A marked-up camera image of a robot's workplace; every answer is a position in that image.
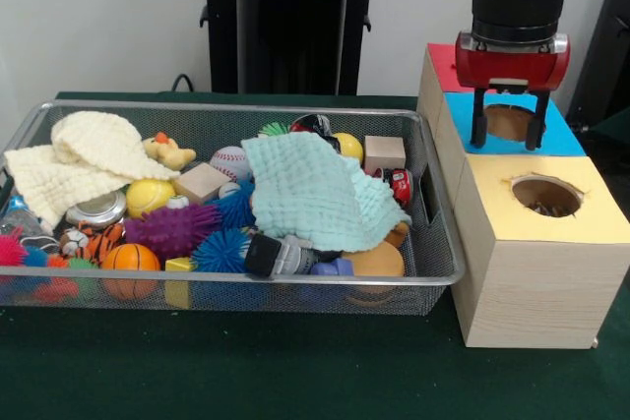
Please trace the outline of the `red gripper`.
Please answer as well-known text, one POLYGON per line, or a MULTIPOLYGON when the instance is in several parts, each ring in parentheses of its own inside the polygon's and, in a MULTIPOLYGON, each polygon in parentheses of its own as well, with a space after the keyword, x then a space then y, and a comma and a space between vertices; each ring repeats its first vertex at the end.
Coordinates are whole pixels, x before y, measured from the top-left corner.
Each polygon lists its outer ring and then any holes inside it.
POLYGON ((481 149, 486 143, 487 117, 484 98, 487 90, 507 90, 535 98, 534 117, 530 119, 525 146, 529 151, 541 147, 550 91, 562 83, 570 61, 570 40, 558 33, 543 43, 493 44, 469 31, 459 33, 455 43, 455 64, 461 86, 473 93, 471 144, 481 149))

